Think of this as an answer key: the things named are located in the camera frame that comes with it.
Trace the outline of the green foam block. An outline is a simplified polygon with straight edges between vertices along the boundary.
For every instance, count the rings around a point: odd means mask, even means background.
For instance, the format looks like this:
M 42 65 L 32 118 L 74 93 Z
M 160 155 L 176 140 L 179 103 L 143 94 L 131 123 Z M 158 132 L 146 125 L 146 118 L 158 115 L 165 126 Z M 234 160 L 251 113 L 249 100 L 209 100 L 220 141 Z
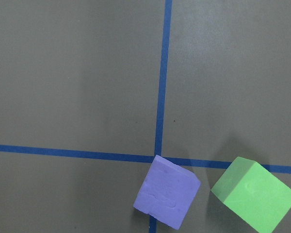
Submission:
M 212 193 L 259 233 L 271 233 L 291 208 L 291 188 L 254 160 L 237 157 Z

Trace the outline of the purple foam block right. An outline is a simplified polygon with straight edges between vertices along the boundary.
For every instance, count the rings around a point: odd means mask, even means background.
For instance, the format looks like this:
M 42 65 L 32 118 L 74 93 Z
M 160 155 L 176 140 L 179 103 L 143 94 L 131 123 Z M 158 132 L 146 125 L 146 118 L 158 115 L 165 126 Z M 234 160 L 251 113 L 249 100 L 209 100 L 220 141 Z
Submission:
M 156 155 L 133 207 L 179 230 L 200 186 L 194 173 Z

